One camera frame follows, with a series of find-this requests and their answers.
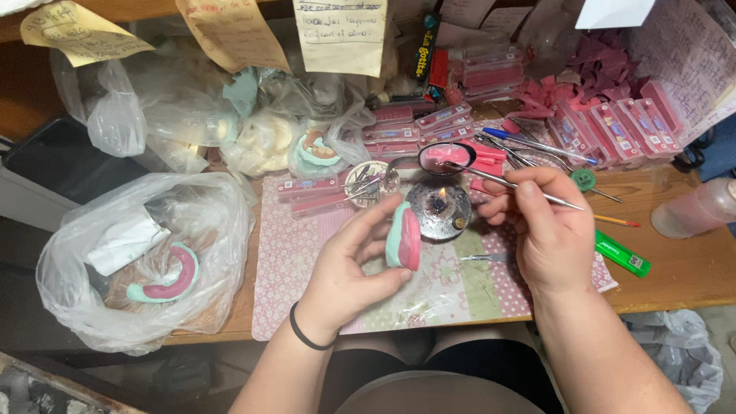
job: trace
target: pink bottle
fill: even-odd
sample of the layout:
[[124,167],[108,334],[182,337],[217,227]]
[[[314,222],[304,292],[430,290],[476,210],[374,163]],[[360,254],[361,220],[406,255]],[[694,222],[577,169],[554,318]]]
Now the pink bottle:
[[661,235],[684,239],[736,221],[736,180],[716,178],[651,212]]

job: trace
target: black hair tie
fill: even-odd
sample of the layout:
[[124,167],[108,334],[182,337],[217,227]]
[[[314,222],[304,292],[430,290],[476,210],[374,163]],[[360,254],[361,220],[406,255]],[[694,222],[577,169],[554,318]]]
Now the black hair tie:
[[337,342],[337,337],[340,336],[340,333],[336,334],[335,339],[326,346],[319,346],[316,343],[307,339],[307,337],[304,336],[304,334],[302,333],[302,330],[299,329],[299,326],[297,326],[297,319],[294,317],[294,310],[297,308],[298,303],[299,301],[294,302],[294,305],[291,307],[291,312],[289,312],[289,321],[291,321],[291,329],[294,330],[294,333],[296,334],[297,338],[299,338],[302,342],[304,342],[304,345],[307,345],[309,348],[316,349],[317,351],[327,351],[328,349],[332,348],[335,345],[335,342]]

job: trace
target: left hand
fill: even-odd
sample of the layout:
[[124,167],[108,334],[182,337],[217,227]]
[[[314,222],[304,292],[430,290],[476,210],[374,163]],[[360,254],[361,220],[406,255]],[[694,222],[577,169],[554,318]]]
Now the left hand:
[[317,256],[312,277],[294,317],[304,335],[327,345],[335,333],[360,311],[396,293],[411,278],[402,267],[366,276],[361,264],[382,254],[391,223],[386,221],[401,204],[401,194],[384,196],[342,224]]

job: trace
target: forearm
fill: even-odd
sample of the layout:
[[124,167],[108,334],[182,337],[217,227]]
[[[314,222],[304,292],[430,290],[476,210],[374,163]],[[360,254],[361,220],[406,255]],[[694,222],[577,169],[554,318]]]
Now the forearm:
[[592,286],[533,296],[537,327],[572,412],[691,413]]
[[[315,335],[301,324],[300,328],[315,342],[331,341],[327,334]],[[286,318],[258,360],[230,413],[315,413],[331,355],[332,349],[317,351],[302,343]]]

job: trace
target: wooden desk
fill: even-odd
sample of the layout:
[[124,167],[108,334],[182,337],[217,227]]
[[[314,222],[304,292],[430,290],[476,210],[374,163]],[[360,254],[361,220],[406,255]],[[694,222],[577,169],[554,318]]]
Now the wooden desk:
[[[619,204],[586,194],[593,210],[602,215],[641,223],[641,228],[595,222],[613,237],[652,263],[645,278],[638,278],[606,259],[619,287],[604,293],[618,313],[647,312],[736,304],[736,241],[724,226],[684,240],[668,239],[652,227],[649,214],[659,204],[689,192],[699,184],[697,175],[682,174],[671,166],[648,171],[598,173],[596,188],[621,198]],[[259,196],[262,182],[254,183]],[[254,208],[260,218],[260,205]],[[233,309],[218,334],[201,335],[177,331],[166,345],[252,339],[253,287],[258,257],[260,220],[248,244],[248,262],[243,287],[236,293]],[[530,320],[506,317],[472,323]]]

